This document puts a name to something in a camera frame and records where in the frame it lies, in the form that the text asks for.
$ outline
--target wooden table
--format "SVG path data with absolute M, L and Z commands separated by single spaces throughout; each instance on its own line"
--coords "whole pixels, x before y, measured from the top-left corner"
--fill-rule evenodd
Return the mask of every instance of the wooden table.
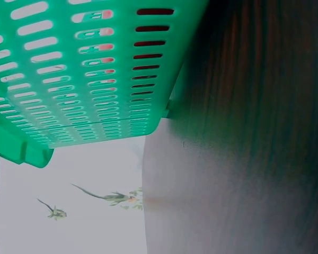
M 318 253 L 318 0 L 216 5 L 146 137 L 148 254 Z

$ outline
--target wooden surface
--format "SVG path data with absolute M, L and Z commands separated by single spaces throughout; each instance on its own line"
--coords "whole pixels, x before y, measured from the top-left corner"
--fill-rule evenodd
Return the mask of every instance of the wooden surface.
M 146 137 L 148 254 L 318 253 L 318 0 L 216 5 Z

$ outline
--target basket slot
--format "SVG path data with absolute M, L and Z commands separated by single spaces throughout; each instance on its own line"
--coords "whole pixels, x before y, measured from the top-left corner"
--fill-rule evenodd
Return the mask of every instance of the basket slot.
M 133 70 L 148 70 L 148 69 L 158 69 L 159 65 L 145 65 L 133 67 Z
M 138 26 L 136 32 L 158 32 L 158 31 L 168 31 L 170 26 L 168 25 L 144 25 Z
M 145 87 L 152 87 L 155 84 L 142 84 L 142 85 L 134 85 L 132 88 L 145 88 Z
M 161 46 L 165 45 L 165 41 L 138 41 L 134 43 L 134 46 L 136 47 L 143 47 L 143 46 Z
M 156 77 L 157 77 L 157 75 L 136 76 L 136 77 L 133 77 L 132 80 L 151 79 L 151 78 L 156 78 Z
M 136 55 L 133 59 L 146 59 L 146 58 L 160 58 L 163 54 L 145 54 L 145 55 Z
M 172 15 L 173 9 L 169 8 L 147 8 L 137 10 L 138 15 Z

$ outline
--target plastic basket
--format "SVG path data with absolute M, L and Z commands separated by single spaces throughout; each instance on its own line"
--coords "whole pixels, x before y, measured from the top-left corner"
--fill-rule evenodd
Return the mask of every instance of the plastic basket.
M 207 0 L 0 0 L 0 156 L 147 135 Z

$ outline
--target wood grain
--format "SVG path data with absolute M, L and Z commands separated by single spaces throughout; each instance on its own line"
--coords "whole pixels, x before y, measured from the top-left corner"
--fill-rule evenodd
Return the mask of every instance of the wood grain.
M 318 0 L 223 7 L 146 137 L 148 253 L 318 253 Z

